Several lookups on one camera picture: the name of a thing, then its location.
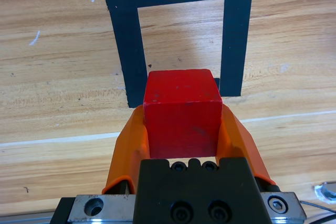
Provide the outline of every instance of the white line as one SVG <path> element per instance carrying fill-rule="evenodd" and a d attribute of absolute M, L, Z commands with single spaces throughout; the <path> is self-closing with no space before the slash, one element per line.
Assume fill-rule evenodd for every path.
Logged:
<path fill-rule="evenodd" d="M 38 36 L 40 36 L 40 31 L 37 32 L 35 39 L 31 43 L 29 43 L 30 46 L 35 44 L 35 42 L 38 40 Z"/>
<path fill-rule="evenodd" d="M 83 141 L 99 140 L 99 139 L 104 139 L 104 138 L 109 138 L 109 137 L 116 137 L 116 136 L 119 136 L 119 134 L 120 132 L 113 132 L 113 133 L 104 133 L 104 134 L 87 135 L 87 136 L 70 136 L 70 137 L 60 137 L 60 138 L 51 138 L 51 139 L 43 139 L 43 140 L 12 142 L 12 143 L 0 144 L 0 147 L 25 145 L 25 144 L 83 142 Z"/>
<path fill-rule="evenodd" d="M 240 120 L 240 122 L 249 123 L 249 122 L 259 122 L 259 121 L 267 121 L 267 120 L 274 120 L 274 119 L 282 119 L 282 118 L 293 118 L 297 116 L 326 115 L 326 114 L 336 114 L 336 110 L 311 112 L 311 113 L 303 113 L 303 114 L 292 114 L 292 115 L 269 116 L 267 118 L 252 118 L 252 119 Z M 86 135 L 86 136 L 70 136 L 70 137 L 51 138 L 51 139 L 44 139 L 44 140 L 12 142 L 12 143 L 0 144 L 0 147 L 26 145 L 26 144 L 69 143 L 69 142 L 73 143 L 73 142 L 83 142 L 83 141 L 94 141 L 94 140 L 99 140 L 99 139 L 104 139 L 104 138 L 109 138 L 109 137 L 117 137 L 119 136 L 119 134 L 120 132 L 113 132 L 113 133 L 104 133 L 104 134 Z"/>
<path fill-rule="evenodd" d="M 326 114 L 335 114 L 336 110 L 329 111 L 320 111 L 320 112 L 311 112 L 311 113 L 303 113 L 303 114 L 292 114 L 292 115 L 278 115 L 278 116 L 269 116 L 267 118 L 252 118 L 252 119 L 244 119 L 240 120 L 241 123 L 249 123 L 249 122 L 259 122 L 273 119 L 281 119 L 281 118 L 293 118 L 295 116 L 307 116 L 307 115 L 326 115 Z"/>

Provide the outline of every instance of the wooden table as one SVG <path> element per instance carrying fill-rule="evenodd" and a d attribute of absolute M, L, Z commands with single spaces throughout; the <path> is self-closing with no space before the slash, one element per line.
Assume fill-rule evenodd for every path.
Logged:
<path fill-rule="evenodd" d="M 0 6 L 0 215 L 99 194 L 132 113 L 105 0 Z M 219 77 L 223 8 L 140 8 L 148 71 Z M 312 186 L 336 180 L 336 0 L 253 0 L 242 96 L 223 102 L 280 188 L 323 204 Z"/>

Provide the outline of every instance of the black tape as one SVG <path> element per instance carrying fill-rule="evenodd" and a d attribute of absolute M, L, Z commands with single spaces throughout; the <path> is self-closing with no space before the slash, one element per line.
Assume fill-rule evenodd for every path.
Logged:
<path fill-rule="evenodd" d="M 147 82 L 138 8 L 193 1 L 203 0 L 106 0 L 117 42 L 129 107 L 135 108 L 142 104 Z M 220 73 L 221 96 L 240 95 L 242 87 L 251 0 L 236 1 L 225 0 L 223 21 L 225 43 L 222 46 Z"/>
<path fill-rule="evenodd" d="M 225 0 L 223 20 L 220 94 L 238 97 L 241 93 L 252 0 Z"/>

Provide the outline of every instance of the cable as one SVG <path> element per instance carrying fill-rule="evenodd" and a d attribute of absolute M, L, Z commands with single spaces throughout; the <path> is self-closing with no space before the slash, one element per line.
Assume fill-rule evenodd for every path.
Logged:
<path fill-rule="evenodd" d="M 308 205 L 308 206 L 312 206 L 312 207 L 318 207 L 318 208 L 321 208 L 323 210 L 326 210 L 326 211 L 329 211 L 329 212 L 333 212 L 334 214 L 336 214 L 336 210 L 332 210 L 332 209 L 330 209 L 328 207 L 320 206 L 320 205 L 317 205 L 317 204 L 314 204 L 314 203 L 310 203 L 310 202 L 307 202 L 307 201 L 303 201 L 303 200 L 300 200 L 300 203 Z"/>
<path fill-rule="evenodd" d="M 327 217 L 321 218 L 319 220 L 313 221 L 309 224 L 322 224 L 322 223 L 326 223 L 327 221 L 331 221 L 336 219 L 336 215 L 329 215 Z"/>

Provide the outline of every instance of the red cube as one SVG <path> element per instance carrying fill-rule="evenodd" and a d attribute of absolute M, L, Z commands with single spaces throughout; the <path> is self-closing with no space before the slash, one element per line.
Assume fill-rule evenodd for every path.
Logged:
<path fill-rule="evenodd" d="M 143 107 L 151 158 L 215 156 L 222 104 L 210 70 L 150 72 Z"/>

